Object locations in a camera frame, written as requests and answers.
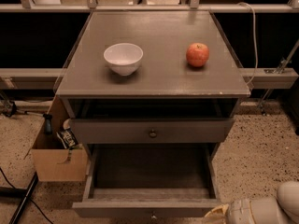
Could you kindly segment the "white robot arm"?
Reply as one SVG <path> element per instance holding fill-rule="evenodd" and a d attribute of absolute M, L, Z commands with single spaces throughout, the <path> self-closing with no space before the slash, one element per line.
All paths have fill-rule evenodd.
<path fill-rule="evenodd" d="M 288 181 L 277 197 L 241 199 L 209 211 L 202 224 L 299 224 L 299 182 Z"/>

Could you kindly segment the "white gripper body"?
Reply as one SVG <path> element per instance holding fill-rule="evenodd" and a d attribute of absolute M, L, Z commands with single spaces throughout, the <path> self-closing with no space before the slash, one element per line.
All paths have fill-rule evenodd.
<path fill-rule="evenodd" d="M 241 199 L 232 202 L 226 212 L 227 224 L 289 224 L 290 219 L 274 197 Z"/>

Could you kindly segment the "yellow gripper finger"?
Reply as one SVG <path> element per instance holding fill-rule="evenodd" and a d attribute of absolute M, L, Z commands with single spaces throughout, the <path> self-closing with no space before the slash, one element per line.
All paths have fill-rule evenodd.
<path fill-rule="evenodd" d="M 227 224 L 226 213 L 228 208 L 228 204 L 222 204 L 213 208 L 203 217 L 203 224 Z"/>

